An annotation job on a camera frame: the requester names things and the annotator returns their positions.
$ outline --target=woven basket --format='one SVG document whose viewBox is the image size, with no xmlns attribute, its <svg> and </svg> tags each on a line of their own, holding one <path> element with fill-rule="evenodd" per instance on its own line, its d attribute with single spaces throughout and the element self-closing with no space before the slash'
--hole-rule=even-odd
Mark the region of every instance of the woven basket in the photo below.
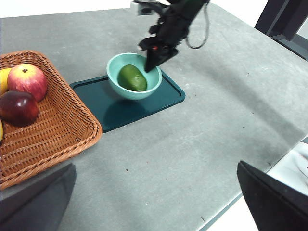
<svg viewBox="0 0 308 231">
<path fill-rule="evenodd" d="M 48 89 L 46 97 L 38 103 L 39 115 L 34 124 L 18 128 L 3 121 L 2 190 L 77 155 L 102 135 L 98 120 L 43 54 L 17 51 L 0 57 L 0 69 L 22 63 L 41 69 Z"/>
</svg>

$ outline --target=avocado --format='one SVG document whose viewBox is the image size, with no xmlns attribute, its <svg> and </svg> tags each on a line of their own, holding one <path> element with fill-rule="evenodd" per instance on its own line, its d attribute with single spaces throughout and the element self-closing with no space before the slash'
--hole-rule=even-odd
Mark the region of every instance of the avocado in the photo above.
<svg viewBox="0 0 308 231">
<path fill-rule="evenodd" d="M 121 87 L 127 90 L 145 91 L 147 88 L 145 77 L 137 67 L 131 64 L 122 67 L 117 81 Z"/>
</svg>

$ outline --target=table surface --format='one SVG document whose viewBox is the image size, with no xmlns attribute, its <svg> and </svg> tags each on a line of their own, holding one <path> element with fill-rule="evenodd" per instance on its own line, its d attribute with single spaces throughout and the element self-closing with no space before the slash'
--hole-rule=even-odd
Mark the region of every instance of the table surface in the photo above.
<svg viewBox="0 0 308 231">
<path fill-rule="evenodd" d="M 77 180 L 60 231 L 198 230 L 240 194 L 240 160 L 267 171 L 306 136 L 307 62 L 220 7 L 208 12 L 206 45 L 182 44 L 161 65 L 185 101 L 69 160 Z M 116 54 L 145 55 L 137 44 L 156 20 L 135 8 L 4 18 L 1 53 L 40 51 L 72 83 L 106 75 Z M 201 13 L 192 44 L 204 30 Z"/>
</svg>

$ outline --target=dark red apple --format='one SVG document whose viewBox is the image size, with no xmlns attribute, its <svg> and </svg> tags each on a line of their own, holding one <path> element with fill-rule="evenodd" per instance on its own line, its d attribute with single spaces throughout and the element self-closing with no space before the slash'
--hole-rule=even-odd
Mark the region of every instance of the dark red apple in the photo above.
<svg viewBox="0 0 308 231">
<path fill-rule="evenodd" d="M 47 92 L 47 79 L 44 73 L 34 65 L 20 64 L 11 69 L 8 75 L 9 90 L 31 93 L 37 102 Z"/>
<path fill-rule="evenodd" d="M 28 92 L 10 90 L 0 98 L 0 115 L 6 122 L 24 127 L 32 124 L 38 117 L 38 103 Z"/>
</svg>

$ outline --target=bowl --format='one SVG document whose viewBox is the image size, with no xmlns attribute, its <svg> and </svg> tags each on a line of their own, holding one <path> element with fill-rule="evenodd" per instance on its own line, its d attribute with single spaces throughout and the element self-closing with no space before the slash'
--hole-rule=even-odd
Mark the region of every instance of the bowl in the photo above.
<svg viewBox="0 0 308 231">
<path fill-rule="evenodd" d="M 141 100 L 149 97 L 162 83 L 163 77 L 160 68 L 157 66 L 150 72 L 144 70 L 146 58 L 135 53 L 122 53 L 114 56 L 108 61 L 107 74 L 111 87 L 122 97 L 130 100 Z M 147 89 L 145 91 L 127 90 L 119 85 L 117 78 L 122 67 L 125 65 L 134 65 L 143 74 L 147 81 Z"/>
</svg>

